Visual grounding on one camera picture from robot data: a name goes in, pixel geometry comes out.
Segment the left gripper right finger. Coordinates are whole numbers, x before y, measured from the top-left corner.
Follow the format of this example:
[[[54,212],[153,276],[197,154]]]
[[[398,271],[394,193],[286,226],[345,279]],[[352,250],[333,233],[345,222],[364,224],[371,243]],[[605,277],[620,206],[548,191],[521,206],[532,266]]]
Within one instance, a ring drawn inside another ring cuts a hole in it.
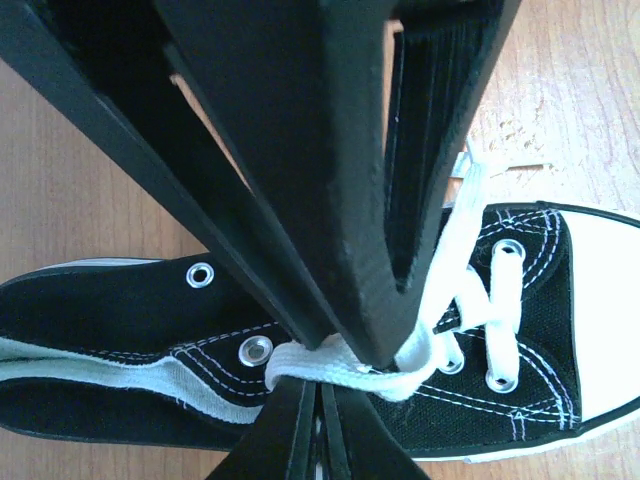
[[[324,384],[322,411],[324,479],[428,477],[392,438],[365,393]]]

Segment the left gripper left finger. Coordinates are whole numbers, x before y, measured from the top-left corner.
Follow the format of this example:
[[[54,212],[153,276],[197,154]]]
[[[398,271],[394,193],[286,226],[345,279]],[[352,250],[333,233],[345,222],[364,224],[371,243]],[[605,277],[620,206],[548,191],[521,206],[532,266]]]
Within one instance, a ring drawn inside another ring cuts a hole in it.
[[[253,426],[209,477],[311,479],[315,400],[314,382],[280,380]]]

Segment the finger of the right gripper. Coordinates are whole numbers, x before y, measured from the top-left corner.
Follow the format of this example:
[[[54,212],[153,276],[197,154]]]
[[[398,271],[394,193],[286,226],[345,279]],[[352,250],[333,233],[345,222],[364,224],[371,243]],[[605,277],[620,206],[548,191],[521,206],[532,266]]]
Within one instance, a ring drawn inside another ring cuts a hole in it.
[[[206,246],[298,341],[333,330],[290,252],[172,82],[150,1],[5,1],[1,56]]]
[[[388,365],[515,1],[159,1],[194,92],[293,267],[309,348]]]

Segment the white shoelace of sneaker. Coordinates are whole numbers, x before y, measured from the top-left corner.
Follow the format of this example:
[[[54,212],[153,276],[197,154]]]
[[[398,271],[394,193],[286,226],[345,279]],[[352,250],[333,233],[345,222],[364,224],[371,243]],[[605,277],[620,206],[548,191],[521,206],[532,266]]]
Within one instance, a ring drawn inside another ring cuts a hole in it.
[[[395,373],[374,373],[360,362],[343,337],[327,337],[314,351],[296,342],[276,347],[267,363],[265,385],[274,390],[284,377],[318,381],[374,393],[399,402],[411,397],[434,372],[455,374],[464,366],[457,333],[485,330],[485,380],[496,393],[518,385],[519,330],[524,248],[504,240],[494,248],[490,283],[483,284],[470,265],[487,205],[487,183],[504,165],[486,160],[466,145],[470,161],[453,209],[432,258],[416,325],[395,354]]]

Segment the black sneaker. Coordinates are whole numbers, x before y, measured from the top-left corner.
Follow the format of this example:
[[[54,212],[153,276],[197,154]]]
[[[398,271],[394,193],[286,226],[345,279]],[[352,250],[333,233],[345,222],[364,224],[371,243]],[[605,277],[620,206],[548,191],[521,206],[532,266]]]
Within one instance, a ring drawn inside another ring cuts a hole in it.
[[[537,202],[489,206],[471,265],[524,249],[519,382],[488,382],[468,303],[436,326],[450,363],[407,401],[373,399],[416,460],[492,461],[590,439],[639,415],[639,222]],[[209,254],[96,258],[1,288],[1,425],[27,435],[230,450],[287,342]]]

